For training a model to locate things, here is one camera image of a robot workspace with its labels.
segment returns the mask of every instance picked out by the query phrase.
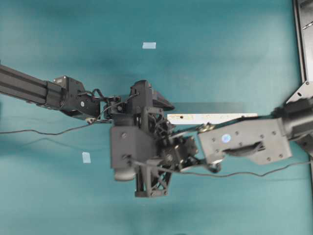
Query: bolt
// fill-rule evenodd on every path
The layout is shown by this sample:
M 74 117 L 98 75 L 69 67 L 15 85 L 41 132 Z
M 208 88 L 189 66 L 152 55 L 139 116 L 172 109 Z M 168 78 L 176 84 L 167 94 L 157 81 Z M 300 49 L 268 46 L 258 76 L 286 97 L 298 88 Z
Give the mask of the bolt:
M 171 162 L 171 161 L 173 160 L 173 157 L 172 157 L 171 154 L 167 154 L 167 155 L 166 155 L 166 159 L 167 159 L 169 162 Z

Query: black metal frame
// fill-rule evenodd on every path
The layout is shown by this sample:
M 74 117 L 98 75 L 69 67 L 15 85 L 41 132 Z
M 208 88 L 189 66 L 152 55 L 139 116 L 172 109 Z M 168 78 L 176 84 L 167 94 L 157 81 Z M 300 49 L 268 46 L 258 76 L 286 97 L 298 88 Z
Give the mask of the black metal frame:
M 296 34 L 297 34 L 297 42 L 298 42 L 299 66 L 300 66 L 300 72 L 301 72 L 301 79 L 302 79 L 302 82 L 304 83 L 304 82 L 309 81 L 308 66 L 313 66 L 312 59 L 310 59 L 307 56 L 308 53 L 311 53 L 313 48 L 308 43 L 306 43 L 307 40 L 304 35 L 305 33 L 304 30 L 308 29 L 307 25 L 313 22 L 313 16 L 312 16 L 312 19 L 308 21 L 308 19 L 310 18 L 310 14 L 308 13 L 310 12 L 310 10 L 313 10 L 313 0 L 293 0 L 293 10 L 294 10 L 294 21 L 295 21 L 295 29 L 296 29 Z M 307 142 L 303 142 L 303 143 L 301 142 L 298 144 L 302 145 L 302 147 L 305 147 L 307 145 Z M 307 150 L 307 153 L 312 156 L 313 149 Z M 311 160 L 310 168 L 311 168 L 311 187 L 313 191 L 313 161 L 312 160 Z

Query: green fabric background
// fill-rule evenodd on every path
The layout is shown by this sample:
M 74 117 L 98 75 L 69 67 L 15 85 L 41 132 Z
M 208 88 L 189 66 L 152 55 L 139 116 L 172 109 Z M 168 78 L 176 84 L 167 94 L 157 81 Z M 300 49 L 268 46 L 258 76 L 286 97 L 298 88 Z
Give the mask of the green fabric background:
M 128 94 L 147 79 L 179 113 L 268 114 L 301 81 L 291 0 L 1 0 L 0 59 L 43 80 L 69 75 L 105 95 Z M 0 97 L 1 131 L 82 124 Z M 308 166 L 262 179 L 174 175 L 167 197 L 134 198 L 134 182 L 113 180 L 109 128 L 0 136 L 0 234 L 313 234 Z M 286 161 L 227 158 L 222 173 L 307 160 L 291 146 Z

